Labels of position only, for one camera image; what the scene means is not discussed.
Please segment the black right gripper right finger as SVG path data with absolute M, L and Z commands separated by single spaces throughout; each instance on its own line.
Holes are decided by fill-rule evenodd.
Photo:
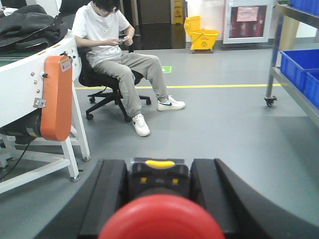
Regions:
M 317 239 L 316 225 L 258 193 L 221 159 L 194 159 L 190 198 L 214 217 L 227 239 Z

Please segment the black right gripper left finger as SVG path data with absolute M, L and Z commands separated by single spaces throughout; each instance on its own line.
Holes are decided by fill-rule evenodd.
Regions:
M 97 162 L 78 192 L 36 235 L 37 239 L 96 239 L 107 220 L 127 202 L 125 161 Z

